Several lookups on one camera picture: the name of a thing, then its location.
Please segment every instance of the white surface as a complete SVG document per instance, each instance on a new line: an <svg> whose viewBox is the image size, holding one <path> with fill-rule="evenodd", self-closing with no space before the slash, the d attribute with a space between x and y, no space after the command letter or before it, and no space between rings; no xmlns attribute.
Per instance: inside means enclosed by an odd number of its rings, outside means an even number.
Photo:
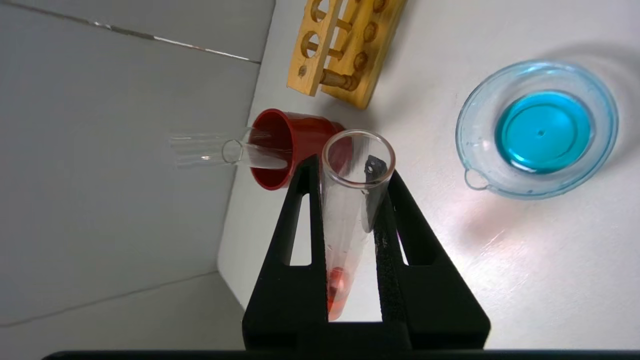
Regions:
<svg viewBox="0 0 640 360"><path fill-rule="evenodd" d="M250 119L274 107L386 137L397 170L492 321L486 347L637 348L640 2L409 0L366 111L286 89L303 8L304 1L276 3ZM578 61L607 83L621 116L614 153L594 178L553 199L469 190L454 142L462 104L492 72L541 57ZM284 195L237 172L218 264L243 306ZM308 228L308 217L299 221ZM370 247L342 319L380 318L373 264Z"/></svg>
<svg viewBox="0 0 640 360"><path fill-rule="evenodd" d="M0 358L62 350L243 349L243 310L219 274L0 329Z"/></svg>
<svg viewBox="0 0 640 360"><path fill-rule="evenodd" d="M0 327L215 270L233 168L168 137L245 126L258 65L2 4L0 49Z"/></svg>
<svg viewBox="0 0 640 360"><path fill-rule="evenodd" d="M15 0L260 61L274 0Z"/></svg>

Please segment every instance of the test tube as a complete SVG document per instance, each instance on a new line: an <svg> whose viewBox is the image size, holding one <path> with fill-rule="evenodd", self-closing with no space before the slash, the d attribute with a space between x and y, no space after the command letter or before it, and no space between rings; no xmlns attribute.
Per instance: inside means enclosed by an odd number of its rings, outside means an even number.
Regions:
<svg viewBox="0 0 640 360"><path fill-rule="evenodd" d="M268 133L251 130L251 140L269 138ZM216 165L246 165L253 168L285 169L291 162L291 150L249 143L248 132L241 139L230 134L193 133L173 135L169 139L179 168Z"/></svg>
<svg viewBox="0 0 640 360"><path fill-rule="evenodd" d="M342 314L395 167L389 142L370 131L343 131L324 146L321 196L329 320Z"/></svg>

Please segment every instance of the petri dish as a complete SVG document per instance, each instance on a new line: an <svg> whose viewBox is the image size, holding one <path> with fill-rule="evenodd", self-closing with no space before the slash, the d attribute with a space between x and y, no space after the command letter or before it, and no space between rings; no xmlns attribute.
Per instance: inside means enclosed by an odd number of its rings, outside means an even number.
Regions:
<svg viewBox="0 0 640 360"><path fill-rule="evenodd" d="M546 199L593 176L618 135L607 87L578 65L516 63L470 95L456 126L465 180L475 190Z"/></svg>

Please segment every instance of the blue liquid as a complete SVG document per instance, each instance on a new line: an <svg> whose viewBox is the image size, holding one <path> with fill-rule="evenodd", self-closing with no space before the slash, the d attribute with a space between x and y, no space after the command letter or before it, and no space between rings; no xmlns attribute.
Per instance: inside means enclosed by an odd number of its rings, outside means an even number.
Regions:
<svg viewBox="0 0 640 360"><path fill-rule="evenodd" d="M525 95L509 105L495 128L500 155L527 172L548 174L575 163L591 142L591 113L558 91Z"/></svg>

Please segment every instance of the black test tube holder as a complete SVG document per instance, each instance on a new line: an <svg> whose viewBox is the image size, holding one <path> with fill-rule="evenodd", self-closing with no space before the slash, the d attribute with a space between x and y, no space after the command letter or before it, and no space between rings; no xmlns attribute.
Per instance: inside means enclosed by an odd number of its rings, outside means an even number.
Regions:
<svg viewBox="0 0 640 360"><path fill-rule="evenodd" d="M373 165L386 170L384 163ZM289 266L305 194L309 194L310 204L311 264ZM380 206L374 239L382 322L328 322L319 164L316 156L304 161L289 185L244 314L247 350L484 346L489 319L397 172L392 175ZM400 244L408 265L403 262Z"/></svg>

